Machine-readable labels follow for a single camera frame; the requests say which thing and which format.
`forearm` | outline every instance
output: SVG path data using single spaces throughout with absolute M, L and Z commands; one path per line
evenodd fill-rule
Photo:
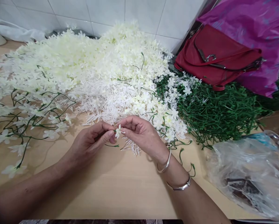
M 187 171 L 172 155 L 168 168 L 161 174 L 172 187 L 183 186 L 189 178 Z M 191 179 L 190 186 L 183 191 L 169 189 L 175 209 L 184 223 L 230 223 L 214 201 Z
M 0 223 L 19 223 L 71 174 L 58 162 L 0 194 Z

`woman's right hand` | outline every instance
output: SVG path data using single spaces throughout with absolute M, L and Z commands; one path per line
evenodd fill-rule
M 169 150 L 159 137 L 153 125 L 138 116 L 129 116 L 121 120 L 121 132 L 131 139 L 141 150 L 155 159 L 160 165 L 166 164 Z

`woman's left hand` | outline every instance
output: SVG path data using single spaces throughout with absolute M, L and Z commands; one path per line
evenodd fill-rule
M 79 169 L 87 166 L 99 149 L 108 141 L 115 144 L 115 126 L 100 121 L 78 133 L 68 152 L 59 163 L 70 169 Z

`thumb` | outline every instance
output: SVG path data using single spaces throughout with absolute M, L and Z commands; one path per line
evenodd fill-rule
M 137 134 L 134 133 L 133 131 L 131 131 L 130 129 L 121 128 L 121 133 L 122 133 L 125 137 L 129 138 L 130 140 L 136 142 Z
M 95 142 L 94 146 L 96 148 L 102 148 L 102 146 L 108 142 L 108 140 L 111 138 L 111 136 L 114 134 L 115 132 L 113 130 L 107 131 L 106 133 L 104 133 L 103 136 L 100 137 L 100 139 L 98 139 L 97 142 Z

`hand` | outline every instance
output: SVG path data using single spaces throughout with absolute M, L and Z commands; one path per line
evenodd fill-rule
M 85 167 L 106 142 L 116 143 L 115 129 L 116 127 L 100 121 L 81 130 L 68 152 L 59 162 L 65 164 L 69 169 Z
M 130 116 L 121 120 L 121 132 L 131 139 L 145 153 L 154 158 L 159 164 L 166 164 L 169 151 L 159 137 L 152 124 L 138 116 Z

